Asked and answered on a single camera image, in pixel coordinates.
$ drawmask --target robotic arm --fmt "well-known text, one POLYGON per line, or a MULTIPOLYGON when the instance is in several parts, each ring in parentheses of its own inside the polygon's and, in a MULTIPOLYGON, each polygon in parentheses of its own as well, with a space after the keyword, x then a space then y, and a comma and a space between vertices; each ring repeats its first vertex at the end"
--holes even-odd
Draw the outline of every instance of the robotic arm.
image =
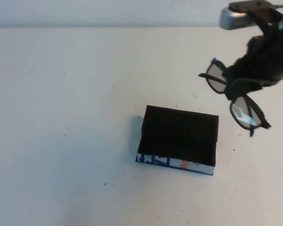
POLYGON ((262 35, 252 37, 247 53, 232 66, 226 68, 213 60, 206 73, 210 87, 218 94, 225 94, 232 101, 231 113, 244 129, 269 128, 262 110, 247 93, 273 86, 283 79, 283 14, 265 0, 249 0, 230 3, 220 17, 220 27, 226 30, 257 25, 262 35))

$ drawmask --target eyeglasses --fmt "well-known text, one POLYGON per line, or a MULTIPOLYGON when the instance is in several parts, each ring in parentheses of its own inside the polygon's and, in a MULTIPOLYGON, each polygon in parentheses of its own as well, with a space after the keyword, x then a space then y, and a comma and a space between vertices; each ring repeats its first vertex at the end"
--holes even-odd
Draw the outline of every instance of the eyeglasses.
MULTIPOLYGON (((231 87, 227 86, 227 79, 224 72, 227 70, 226 66, 215 58, 211 61, 206 73, 201 73, 199 76, 205 78, 209 86, 218 94, 223 94, 225 89, 231 87)), ((249 81, 248 79, 240 80, 238 82, 259 82, 256 80, 249 81)), ((244 129, 250 131, 250 136, 253 136, 254 129, 263 127, 268 129, 271 125, 266 121, 263 111, 259 106, 246 94, 236 98, 231 102, 230 111, 235 121, 244 129)))

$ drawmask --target white table surface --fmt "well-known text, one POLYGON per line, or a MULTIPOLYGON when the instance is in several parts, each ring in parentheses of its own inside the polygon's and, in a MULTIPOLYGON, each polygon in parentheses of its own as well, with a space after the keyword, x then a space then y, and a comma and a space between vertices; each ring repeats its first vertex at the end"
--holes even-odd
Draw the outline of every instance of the white table surface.
POLYGON ((257 34, 0 29, 0 226, 283 226, 283 81, 250 138, 197 77, 257 34), (135 162, 147 105, 220 116, 213 176, 135 162))

